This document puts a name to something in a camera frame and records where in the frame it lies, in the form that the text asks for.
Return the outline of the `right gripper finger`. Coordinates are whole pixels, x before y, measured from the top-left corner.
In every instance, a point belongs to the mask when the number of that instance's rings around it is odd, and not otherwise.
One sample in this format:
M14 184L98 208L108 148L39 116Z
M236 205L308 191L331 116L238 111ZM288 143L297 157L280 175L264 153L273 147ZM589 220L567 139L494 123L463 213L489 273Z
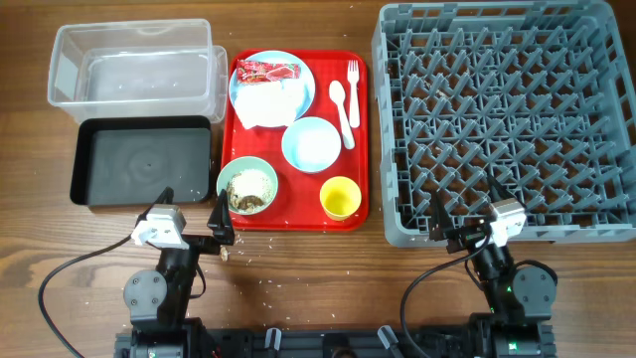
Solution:
M436 242L445 241L453 231L453 222L437 192L431 192L431 209L429 236Z
M497 179L488 174L486 176L487 184L489 186L489 197L491 199L491 205L493 207L504 205L518 205L525 208L518 198L510 193Z

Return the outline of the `rice and food scraps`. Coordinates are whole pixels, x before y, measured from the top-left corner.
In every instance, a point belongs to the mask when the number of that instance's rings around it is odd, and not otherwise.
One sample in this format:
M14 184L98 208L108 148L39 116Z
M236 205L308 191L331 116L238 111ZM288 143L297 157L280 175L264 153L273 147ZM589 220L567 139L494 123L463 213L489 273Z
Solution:
M258 169L245 169L234 175L227 190L230 205L239 214L262 211L274 197L272 180Z

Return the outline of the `green bowl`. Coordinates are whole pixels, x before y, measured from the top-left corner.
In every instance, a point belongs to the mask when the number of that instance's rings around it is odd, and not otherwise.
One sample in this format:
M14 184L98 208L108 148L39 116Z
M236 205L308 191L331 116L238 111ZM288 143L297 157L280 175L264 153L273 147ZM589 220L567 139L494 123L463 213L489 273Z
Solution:
M258 169L258 170L263 171L272 180L272 182L274 184L274 197L273 197L273 200L266 207L264 207L262 211L259 211L257 213L253 213L253 214L239 214L230 205L230 200L229 200L230 211L232 213L235 213L237 215L243 215L243 216L251 216L251 215L259 214L259 213L265 211L273 203L273 201L274 201L274 199L276 197L277 191L278 191L278 177L277 177L277 174L276 174L275 170L273 169L273 167L268 162L266 162L265 160L263 160L263 159L261 159L259 157L255 157L255 156L240 157L240 158L234 159L231 162L229 162L221 170L221 172L220 172L220 174L218 176L218 180L217 180L217 192L218 192L218 194L221 192L222 189L226 189L227 190L227 186L228 186L231 178L234 175L238 174L239 172L241 172L241 171L243 171L245 169Z

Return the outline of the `yellow cup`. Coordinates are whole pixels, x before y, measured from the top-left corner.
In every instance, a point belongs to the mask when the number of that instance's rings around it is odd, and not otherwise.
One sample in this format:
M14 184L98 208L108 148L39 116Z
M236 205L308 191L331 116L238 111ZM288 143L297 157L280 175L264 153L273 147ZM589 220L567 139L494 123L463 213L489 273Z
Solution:
M325 214L334 221L345 221L360 208L362 191L351 178L336 176L324 182L319 193Z

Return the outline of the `light blue bowl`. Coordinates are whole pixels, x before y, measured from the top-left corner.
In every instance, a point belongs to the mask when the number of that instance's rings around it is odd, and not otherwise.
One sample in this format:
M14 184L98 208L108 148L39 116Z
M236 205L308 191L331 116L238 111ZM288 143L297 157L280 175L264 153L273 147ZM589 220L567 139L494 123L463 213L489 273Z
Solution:
M296 170L315 174L332 166L342 150L336 127L321 117L297 119L287 127L281 139L284 159Z

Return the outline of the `white napkin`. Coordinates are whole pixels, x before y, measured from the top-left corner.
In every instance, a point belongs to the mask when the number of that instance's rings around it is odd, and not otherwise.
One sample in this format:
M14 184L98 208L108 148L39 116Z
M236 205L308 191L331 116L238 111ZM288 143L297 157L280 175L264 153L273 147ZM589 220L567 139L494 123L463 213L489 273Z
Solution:
M304 100L302 81L285 80L240 87L234 107L245 129L271 128L291 125Z

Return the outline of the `red snack wrapper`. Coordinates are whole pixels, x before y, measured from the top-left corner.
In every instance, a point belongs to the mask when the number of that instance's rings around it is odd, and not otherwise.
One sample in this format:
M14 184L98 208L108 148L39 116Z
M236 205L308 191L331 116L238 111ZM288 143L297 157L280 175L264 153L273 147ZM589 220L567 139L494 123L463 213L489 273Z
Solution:
M297 64L265 63L239 60L237 80L243 85L280 82L300 78L300 67Z

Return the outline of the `large light blue plate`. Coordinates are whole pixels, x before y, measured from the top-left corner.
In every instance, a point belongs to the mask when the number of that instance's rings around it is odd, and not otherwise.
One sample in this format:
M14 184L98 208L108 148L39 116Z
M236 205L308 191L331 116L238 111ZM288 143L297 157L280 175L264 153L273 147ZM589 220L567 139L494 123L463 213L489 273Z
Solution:
M303 102L303 105L298 110L297 119L307 112L307 110L309 109L309 107L311 106L313 102L313 99L316 93L316 84L315 84L315 80L311 70L302 60L300 60L298 57L290 53L283 52L283 51L275 51L275 50L257 52L256 54L248 56L246 59L239 59L239 60L258 61L258 62L265 62L265 63L279 63L279 64L297 64L301 70L300 78L297 80L301 80L302 83L305 85L305 100ZM239 60L237 60L236 62L234 72L231 75L231 79L230 79L229 94L230 94L231 105L233 106L234 109L235 109L234 104L235 104L235 99L237 97L237 91L240 87L245 86L243 84L240 84L237 80L237 65Z

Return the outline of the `white plastic spoon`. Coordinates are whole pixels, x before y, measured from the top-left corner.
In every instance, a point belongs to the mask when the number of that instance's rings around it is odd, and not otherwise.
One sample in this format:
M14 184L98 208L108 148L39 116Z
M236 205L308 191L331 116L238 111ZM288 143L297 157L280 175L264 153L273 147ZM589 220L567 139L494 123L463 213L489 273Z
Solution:
M346 95L343 86L338 81L330 82L329 97L337 107L343 144L346 149L354 149L355 139L344 108L344 100Z

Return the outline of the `pink plastic fork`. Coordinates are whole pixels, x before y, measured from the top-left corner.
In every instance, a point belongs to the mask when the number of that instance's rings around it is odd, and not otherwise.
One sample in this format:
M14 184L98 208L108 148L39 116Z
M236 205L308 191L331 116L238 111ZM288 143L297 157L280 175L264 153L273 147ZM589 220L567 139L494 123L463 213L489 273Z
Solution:
M360 106L358 98L358 82L360 71L358 62L351 60L348 63L347 80L350 85L349 121L352 128L358 128L361 124Z

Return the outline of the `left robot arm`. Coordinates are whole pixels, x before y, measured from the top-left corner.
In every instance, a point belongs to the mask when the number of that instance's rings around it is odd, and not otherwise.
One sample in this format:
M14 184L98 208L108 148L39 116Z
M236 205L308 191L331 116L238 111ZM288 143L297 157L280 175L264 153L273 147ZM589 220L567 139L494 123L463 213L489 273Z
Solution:
M130 312L132 331L116 338L116 357L220 357L220 346L202 320L188 318L187 308L196 276L203 271L201 255L218 256L223 246L235 242L228 192L222 190L208 220L209 236L183 232L186 220L172 203L174 191L167 187L139 218L131 238L138 246L160 251L154 269L135 273L124 287L123 298Z

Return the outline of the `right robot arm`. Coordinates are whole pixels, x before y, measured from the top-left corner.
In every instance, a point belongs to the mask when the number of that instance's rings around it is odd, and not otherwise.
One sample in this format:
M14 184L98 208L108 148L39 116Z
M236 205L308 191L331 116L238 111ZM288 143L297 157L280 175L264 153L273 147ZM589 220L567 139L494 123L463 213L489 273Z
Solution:
M477 224L453 224L440 195L431 194L430 237L449 253L465 251L489 304L466 326L468 357L555 357L553 329L547 325L557 295L557 274L533 260L516 262L508 241L527 222L526 208L493 176L487 177L489 214Z

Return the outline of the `black food waste tray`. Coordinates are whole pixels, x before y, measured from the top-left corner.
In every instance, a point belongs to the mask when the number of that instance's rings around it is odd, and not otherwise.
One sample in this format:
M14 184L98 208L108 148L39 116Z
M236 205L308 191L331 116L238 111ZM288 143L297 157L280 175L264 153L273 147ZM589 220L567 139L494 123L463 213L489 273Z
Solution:
M211 189L212 127L200 115L91 118L79 126L70 199L80 206L150 204L169 187L174 203Z

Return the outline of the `clear plastic waste bin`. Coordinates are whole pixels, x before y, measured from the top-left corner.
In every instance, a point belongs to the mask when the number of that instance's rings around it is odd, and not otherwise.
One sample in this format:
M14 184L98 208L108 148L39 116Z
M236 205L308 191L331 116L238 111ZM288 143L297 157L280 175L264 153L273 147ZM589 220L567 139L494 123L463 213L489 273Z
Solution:
M57 33L47 100L90 118L201 115L224 120L226 50L205 19L75 24Z

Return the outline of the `red serving tray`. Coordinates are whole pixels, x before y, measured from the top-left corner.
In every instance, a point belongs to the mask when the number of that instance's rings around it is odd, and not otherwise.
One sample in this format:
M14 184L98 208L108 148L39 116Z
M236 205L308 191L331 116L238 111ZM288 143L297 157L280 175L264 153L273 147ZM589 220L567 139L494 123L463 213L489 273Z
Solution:
M233 71L239 59L262 52L247 50L232 61ZM337 161L322 173L305 174L293 168L283 157L282 127L255 127L244 129L231 105L230 94L225 123L222 165L244 156L259 157L268 162L278 177L278 191L273 203L263 212L251 216L234 215L233 224L239 229L252 231L313 231L343 232L359 228L369 213L369 126L367 67L363 59L349 51L337 50L289 50L311 70L316 93L307 112L300 118L321 117L338 127L340 125L336 105L328 96L331 81L343 86L348 84L347 66L351 60L358 62L360 79L357 85L361 124L353 130L356 146L345 149ZM345 176L353 179L362 191L362 204L352 217L345 221L331 220L321 207L319 192L331 177Z

